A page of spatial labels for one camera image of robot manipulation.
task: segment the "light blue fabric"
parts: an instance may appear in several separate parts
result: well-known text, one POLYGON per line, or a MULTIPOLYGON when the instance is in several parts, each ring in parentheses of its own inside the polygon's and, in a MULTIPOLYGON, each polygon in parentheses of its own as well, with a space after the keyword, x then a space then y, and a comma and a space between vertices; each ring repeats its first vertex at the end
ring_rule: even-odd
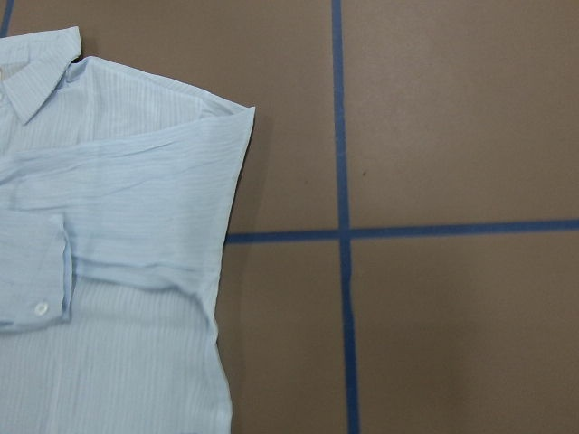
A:
POLYGON ((214 304, 254 109, 80 50, 76 27, 0 40, 0 432, 229 432, 214 304))

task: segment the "vertical blue line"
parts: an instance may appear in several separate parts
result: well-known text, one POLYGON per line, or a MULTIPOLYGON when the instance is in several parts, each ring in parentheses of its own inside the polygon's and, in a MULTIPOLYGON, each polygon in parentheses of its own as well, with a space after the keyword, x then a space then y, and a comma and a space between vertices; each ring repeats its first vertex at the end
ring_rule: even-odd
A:
POLYGON ((334 62, 334 127, 336 134, 337 212, 342 288, 342 326, 346 366, 348 434, 360 432, 356 369, 356 330, 352 308, 352 256, 350 211, 347 192, 346 116, 344 110, 344 50, 342 46, 342 4, 332 0, 332 47, 334 62))
POLYGON ((14 0, 6 0, 4 17, 2 18, 2 27, 0 27, 0 38, 5 38, 8 35, 8 26, 10 25, 10 17, 12 16, 13 8, 14 0))

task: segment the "shirt collar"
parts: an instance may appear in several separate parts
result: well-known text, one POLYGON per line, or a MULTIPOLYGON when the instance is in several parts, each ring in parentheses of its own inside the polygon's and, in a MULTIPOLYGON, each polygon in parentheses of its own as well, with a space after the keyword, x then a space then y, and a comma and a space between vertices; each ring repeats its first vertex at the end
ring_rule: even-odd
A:
POLYGON ((52 95, 68 66, 80 54, 78 27, 0 39, 0 83, 23 124, 52 95))

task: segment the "brown surface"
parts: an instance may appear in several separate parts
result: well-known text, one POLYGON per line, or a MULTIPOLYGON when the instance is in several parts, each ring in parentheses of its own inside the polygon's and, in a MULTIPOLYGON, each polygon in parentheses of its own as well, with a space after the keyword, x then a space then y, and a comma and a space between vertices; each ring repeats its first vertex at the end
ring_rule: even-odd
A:
POLYGON ((579 2, 343 4, 354 226, 579 215, 579 2))
POLYGON ((234 434, 346 434, 338 248, 227 246, 217 319, 234 434))
POLYGON ((362 432, 579 432, 579 233, 358 241, 362 432))
POLYGON ((35 0, 15 2, 10 34, 78 25, 85 56, 256 106, 230 231, 323 229, 337 224, 330 20, 326 2, 35 0))

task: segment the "white button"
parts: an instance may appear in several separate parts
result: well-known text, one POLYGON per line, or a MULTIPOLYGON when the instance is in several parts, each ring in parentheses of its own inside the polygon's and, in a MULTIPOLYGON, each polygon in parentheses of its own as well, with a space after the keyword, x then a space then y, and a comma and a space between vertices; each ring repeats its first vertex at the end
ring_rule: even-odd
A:
POLYGON ((39 304, 36 305, 36 307, 34 308, 34 313, 37 316, 42 316, 44 315, 46 312, 48 312, 48 303, 46 303, 45 301, 41 301, 39 304))

